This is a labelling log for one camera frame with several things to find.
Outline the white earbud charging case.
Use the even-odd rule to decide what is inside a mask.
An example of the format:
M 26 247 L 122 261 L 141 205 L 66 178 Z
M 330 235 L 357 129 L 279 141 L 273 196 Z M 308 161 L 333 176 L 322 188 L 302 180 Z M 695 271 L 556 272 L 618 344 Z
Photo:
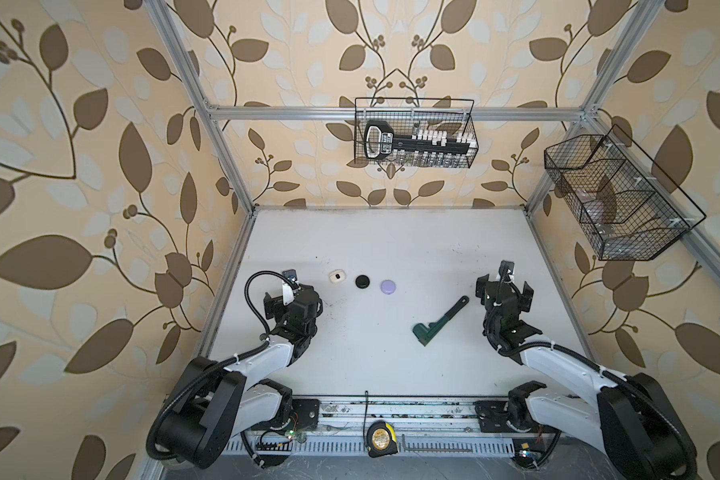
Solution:
M 331 283 L 337 284 L 346 280 L 346 273 L 343 270 L 334 270 L 329 274 Z

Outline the black round earbud case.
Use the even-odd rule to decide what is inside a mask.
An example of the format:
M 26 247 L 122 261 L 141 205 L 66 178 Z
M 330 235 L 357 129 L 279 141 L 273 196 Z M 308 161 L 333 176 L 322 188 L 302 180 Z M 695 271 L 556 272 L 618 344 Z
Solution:
M 370 278 L 367 275 L 358 275 L 355 279 L 355 285 L 359 289 L 366 289 L 370 286 Z

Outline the purple round earbud case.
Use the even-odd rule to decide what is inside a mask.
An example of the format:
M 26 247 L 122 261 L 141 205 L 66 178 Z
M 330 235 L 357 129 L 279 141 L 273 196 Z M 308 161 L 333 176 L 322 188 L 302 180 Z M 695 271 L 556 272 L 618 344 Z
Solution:
M 397 290 L 397 285 L 393 280 L 385 279 L 380 284 L 380 290 L 385 295 L 392 295 Z

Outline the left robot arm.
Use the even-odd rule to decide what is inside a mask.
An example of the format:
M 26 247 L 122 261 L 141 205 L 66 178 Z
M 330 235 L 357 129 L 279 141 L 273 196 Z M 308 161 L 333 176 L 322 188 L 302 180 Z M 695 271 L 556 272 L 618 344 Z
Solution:
M 191 360 L 168 395 L 146 438 L 148 456 L 165 463 L 187 462 L 205 469 L 237 436 L 259 465 L 246 433 L 257 428 L 285 436 L 301 418 L 291 388 L 270 379 L 300 359 L 317 335 L 323 312 L 318 292 L 298 280 L 295 270 L 275 273 L 282 293 L 266 294 L 253 311 L 264 327 L 259 346 L 223 360 Z

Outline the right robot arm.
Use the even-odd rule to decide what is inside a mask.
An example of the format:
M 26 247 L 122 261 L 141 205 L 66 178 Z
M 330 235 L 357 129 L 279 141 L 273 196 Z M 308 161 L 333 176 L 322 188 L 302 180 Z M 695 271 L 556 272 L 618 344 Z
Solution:
M 697 449 L 660 383 L 610 370 L 521 319 L 534 291 L 513 282 L 511 262 L 477 279 L 483 334 L 497 354 L 560 386 L 528 381 L 507 395 L 506 423 L 519 433 L 550 427 L 602 452 L 626 479 L 694 479 Z

